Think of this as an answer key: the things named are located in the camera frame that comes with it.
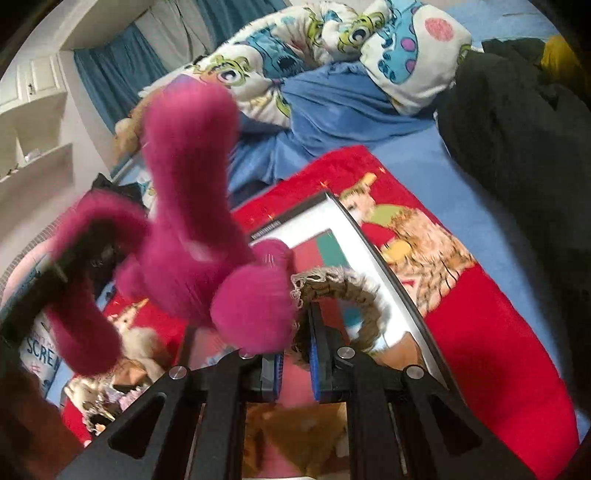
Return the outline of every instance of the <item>cabinet door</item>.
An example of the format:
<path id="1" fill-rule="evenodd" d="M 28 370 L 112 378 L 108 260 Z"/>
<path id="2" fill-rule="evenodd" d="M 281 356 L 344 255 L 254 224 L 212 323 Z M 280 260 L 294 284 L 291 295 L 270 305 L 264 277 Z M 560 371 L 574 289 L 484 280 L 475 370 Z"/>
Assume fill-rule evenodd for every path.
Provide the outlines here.
<path id="1" fill-rule="evenodd" d="M 29 61 L 24 73 L 28 101 L 66 90 L 60 65 L 54 55 Z"/>
<path id="2" fill-rule="evenodd" d="M 11 69 L 0 79 L 0 113 L 24 102 L 21 84 L 18 81 L 20 68 Z"/>

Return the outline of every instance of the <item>red fleece blanket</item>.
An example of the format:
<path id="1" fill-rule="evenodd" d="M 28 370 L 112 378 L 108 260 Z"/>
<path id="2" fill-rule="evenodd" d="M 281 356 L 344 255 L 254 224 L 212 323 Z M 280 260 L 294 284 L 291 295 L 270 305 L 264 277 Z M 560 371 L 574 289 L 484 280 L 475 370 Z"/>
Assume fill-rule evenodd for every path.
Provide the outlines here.
<path id="1" fill-rule="evenodd" d="M 465 247 L 367 149 L 324 155 L 235 218 L 252 231 L 326 188 L 341 196 L 417 303 L 474 414 L 539 479 L 554 479 L 578 441 L 550 357 Z"/>
<path id="2" fill-rule="evenodd" d="M 125 300 L 119 293 L 109 301 L 103 313 L 105 316 L 120 315 L 128 309 L 132 303 Z M 150 327 L 156 331 L 162 342 L 166 345 L 171 358 L 177 356 L 178 349 L 183 341 L 186 322 L 173 319 L 148 301 L 137 310 L 136 314 L 127 315 L 130 325 L 134 327 Z M 76 435 L 81 443 L 90 440 L 91 436 L 82 422 L 82 413 L 70 402 L 66 401 L 61 412 L 61 420 Z"/>

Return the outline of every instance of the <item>blue bed sheet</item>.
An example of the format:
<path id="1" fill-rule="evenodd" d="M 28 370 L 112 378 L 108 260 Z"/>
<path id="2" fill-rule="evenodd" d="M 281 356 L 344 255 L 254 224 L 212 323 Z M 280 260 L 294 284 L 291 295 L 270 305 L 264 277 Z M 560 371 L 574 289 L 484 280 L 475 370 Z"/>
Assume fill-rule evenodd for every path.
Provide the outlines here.
<path id="1" fill-rule="evenodd" d="M 369 147 L 424 130 L 432 120 L 398 115 L 361 62 L 334 63 L 285 79 L 291 129 L 275 135 L 243 135 L 230 163 L 231 194 L 261 181 L 273 184 L 318 156 L 347 145 Z"/>
<path id="2" fill-rule="evenodd" d="M 477 0 L 448 9 L 473 44 L 498 38 L 547 40 L 554 25 L 527 0 Z M 357 63 L 334 64 L 287 79 L 292 129 L 243 137 L 230 167 L 234 204 L 336 148 L 363 144 L 475 255 L 529 323 L 565 382 L 572 361 L 549 283 L 511 215 L 447 155 L 434 122 L 401 117 Z M 579 435 L 589 420 L 577 412 Z"/>

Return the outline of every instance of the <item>blue curtain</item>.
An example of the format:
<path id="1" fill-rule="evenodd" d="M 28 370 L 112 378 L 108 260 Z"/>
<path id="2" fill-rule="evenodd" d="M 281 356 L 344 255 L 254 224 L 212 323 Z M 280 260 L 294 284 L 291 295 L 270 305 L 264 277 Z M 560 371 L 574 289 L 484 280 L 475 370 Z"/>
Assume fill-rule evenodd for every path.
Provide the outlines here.
<path id="1" fill-rule="evenodd" d="M 219 47 L 248 22 L 285 8 L 283 0 L 195 1 L 216 47 Z"/>
<path id="2" fill-rule="evenodd" d="M 90 100 L 112 133 L 138 104 L 138 92 L 168 73 L 133 23 L 103 47 L 75 50 L 74 60 Z"/>

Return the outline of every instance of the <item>twine wreath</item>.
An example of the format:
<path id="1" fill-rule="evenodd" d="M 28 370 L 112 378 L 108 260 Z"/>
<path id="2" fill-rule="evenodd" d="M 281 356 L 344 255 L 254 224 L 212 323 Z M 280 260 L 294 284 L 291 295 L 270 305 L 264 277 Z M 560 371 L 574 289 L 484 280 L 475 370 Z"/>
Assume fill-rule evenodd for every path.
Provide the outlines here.
<path id="1" fill-rule="evenodd" d="M 292 350 L 301 359 L 310 362 L 310 328 L 307 306 L 322 298 L 347 300 L 361 311 L 361 328 L 358 336 L 351 340 L 351 347 L 370 352 L 383 334 L 385 322 L 379 307 L 379 287 L 374 286 L 365 276 L 343 267 L 316 267 L 291 276 L 293 290 L 291 297 L 297 302 L 299 314 L 297 332 Z"/>

